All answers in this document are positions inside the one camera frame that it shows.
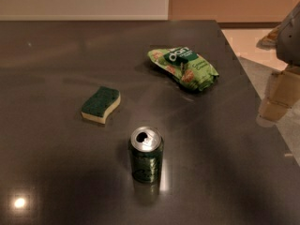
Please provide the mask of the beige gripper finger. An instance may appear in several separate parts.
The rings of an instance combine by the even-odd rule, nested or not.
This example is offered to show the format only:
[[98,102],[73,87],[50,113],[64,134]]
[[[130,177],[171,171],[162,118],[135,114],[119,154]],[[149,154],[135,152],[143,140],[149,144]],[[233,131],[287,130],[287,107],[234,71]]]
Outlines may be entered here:
[[300,67],[288,65],[268,79],[258,117],[277,122],[300,99]]

